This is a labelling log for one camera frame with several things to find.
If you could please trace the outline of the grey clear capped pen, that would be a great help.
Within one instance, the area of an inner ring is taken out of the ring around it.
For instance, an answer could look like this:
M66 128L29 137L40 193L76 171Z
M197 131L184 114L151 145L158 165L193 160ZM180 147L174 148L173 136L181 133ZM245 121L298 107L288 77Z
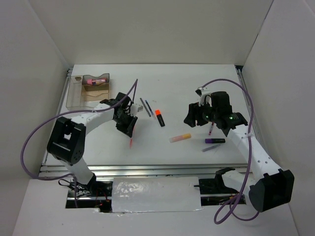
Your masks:
M217 148L217 147L219 147L219 146L221 146L221 144L216 144L216 145L213 145L213 146L211 146L211 147L204 148L204 149L202 149L202 152L206 152L206 151L209 151L209 150L213 150L213 149L215 149L215 148Z

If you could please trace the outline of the pink capped pencil tube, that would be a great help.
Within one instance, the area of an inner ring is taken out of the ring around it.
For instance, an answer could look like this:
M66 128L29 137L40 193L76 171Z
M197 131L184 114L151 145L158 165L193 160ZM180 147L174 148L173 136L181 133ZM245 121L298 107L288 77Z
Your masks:
M107 78L100 78L100 79L88 79L87 84L91 86L99 86L101 84L107 83Z

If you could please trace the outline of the dark patterned pencil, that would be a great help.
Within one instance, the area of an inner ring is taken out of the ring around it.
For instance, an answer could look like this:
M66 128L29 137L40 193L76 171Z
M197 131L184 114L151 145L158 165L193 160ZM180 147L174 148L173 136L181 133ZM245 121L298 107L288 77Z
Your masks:
M145 105L145 102L143 101L143 99L142 99L141 97L140 97L140 101L141 101L141 103L142 103L144 109L146 110L148 116L151 117L151 114L150 114L150 112L149 112L147 106Z

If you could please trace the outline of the red white pen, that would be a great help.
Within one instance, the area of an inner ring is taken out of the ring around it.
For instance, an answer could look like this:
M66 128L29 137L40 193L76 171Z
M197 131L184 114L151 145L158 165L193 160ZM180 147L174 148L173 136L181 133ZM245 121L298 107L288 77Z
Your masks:
M208 133L209 136L211 136L211 134L213 132L213 129L214 129L214 122L211 123L210 129L209 129L209 133Z

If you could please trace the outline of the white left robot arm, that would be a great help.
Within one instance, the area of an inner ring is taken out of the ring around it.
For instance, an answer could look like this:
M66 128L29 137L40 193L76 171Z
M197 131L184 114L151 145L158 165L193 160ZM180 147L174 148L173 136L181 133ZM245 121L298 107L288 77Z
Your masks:
M132 102L120 92L114 99L100 101L92 112L84 112L73 118L62 116L55 122L47 151L76 177L80 191L86 196L92 196L100 183L83 158L86 136L100 125L113 120L116 129L131 138L138 120L136 115L142 110L142 105Z

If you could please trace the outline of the blue clear pen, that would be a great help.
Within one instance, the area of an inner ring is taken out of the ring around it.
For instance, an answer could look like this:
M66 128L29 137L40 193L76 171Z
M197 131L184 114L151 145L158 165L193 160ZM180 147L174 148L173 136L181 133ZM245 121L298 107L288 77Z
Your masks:
M147 105L147 107L148 107L148 109L149 109L149 111L150 111L152 117L153 117L154 119L156 119L156 116L155 116L155 114L154 114L154 112L153 112L151 106L149 105L148 101L145 100L145 102L146 102L146 105Z

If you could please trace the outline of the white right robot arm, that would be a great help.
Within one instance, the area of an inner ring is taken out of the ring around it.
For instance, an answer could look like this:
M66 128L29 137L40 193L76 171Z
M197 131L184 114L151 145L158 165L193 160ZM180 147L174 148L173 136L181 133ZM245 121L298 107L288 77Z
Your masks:
M253 176L248 178L244 196L258 212L287 204L291 200L294 175L283 170L267 154L254 135L248 131L244 116L232 111L229 95L225 91L209 92L198 88L200 100L189 104L184 123L190 127L213 122L251 165Z

